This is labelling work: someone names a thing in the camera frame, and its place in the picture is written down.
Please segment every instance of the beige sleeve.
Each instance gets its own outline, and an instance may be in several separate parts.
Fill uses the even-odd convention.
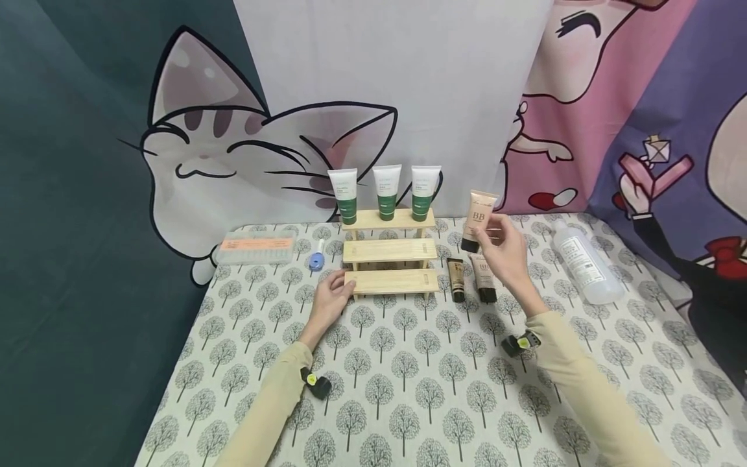
[[[527,328],[542,342],[537,348],[539,367],[550,374],[612,467],[671,465],[654,438],[642,429],[622,393],[607,382],[594,359],[583,351],[560,314],[533,316],[527,319]]]
[[[311,367],[309,348],[293,343],[264,377],[247,416],[234,432],[214,467],[264,467],[270,459],[285,421],[301,398],[301,368]]]

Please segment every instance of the wooden shelf board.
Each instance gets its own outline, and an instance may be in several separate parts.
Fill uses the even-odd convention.
[[[345,282],[356,281],[355,295],[420,294],[438,291],[433,269],[349,270]]]
[[[428,216],[423,222],[418,222],[412,218],[411,209],[395,209],[394,219],[381,220],[378,209],[363,209],[356,214],[356,223],[346,226],[342,224],[342,229],[347,230],[372,230],[372,229],[427,229],[436,225],[436,218],[433,217],[433,210],[428,209]]]
[[[436,242],[432,238],[346,241],[342,250],[342,262],[345,263],[428,261],[436,258]]]

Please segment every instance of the beige bb cream tube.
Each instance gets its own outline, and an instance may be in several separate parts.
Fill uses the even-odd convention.
[[[469,214],[465,222],[464,232],[462,232],[462,250],[477,253],[480,249],[480,244],[477,243],[477,239],[472,235],[472,228],[482,227],[485,229],[488,226],[488,219],[490,219],[490,214],[493,212],[493,205],[498,201],[498,196],[472,190],[470,191],[470,198]]]

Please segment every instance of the cosmetic tube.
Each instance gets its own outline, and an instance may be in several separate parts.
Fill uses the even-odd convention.
[[[346,226],[356,223],[358,169],[327,170],[335,191],[340,219]]]
[[[466,300],[464,262],[461,259],[449,258],[446,260],[449,266],[449,281],[451,282],[451,299],[454,303]]]
[[[493,205],[498,201],[498,196],[482,191],[470,191],[469,214],[465,222],[465,229],[462,232],[462,250],[470,253],[477,253],[480,244],[472,235],[473,227],[485,229],[488,226],[490,214],[493,212]]]
[[[470,255],[472,260],[472,270],[474,271],[474,281],[477,286],[477,295],[483,303],[495,303],[498,297],[495,294],[495,283],[493,282],[493,271],[490,270],[485,256]]]
[[[379,201],[381,220],[394,219],[394,205],[397,204],[397,192],[400,189],[401,165],[382,165],[373,168],[376,180],[376,198]]]
[[[412,166],[412,218],[418,222],[423,222],[428,217],[430,201],[440,172],[440,165]]]

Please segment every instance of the dark green backdrop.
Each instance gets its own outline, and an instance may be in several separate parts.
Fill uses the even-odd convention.
[[[140,141],[180,25],[260,88],[230,0],[0,0],[4,466],[132,465],[196,314],[117,141]]]

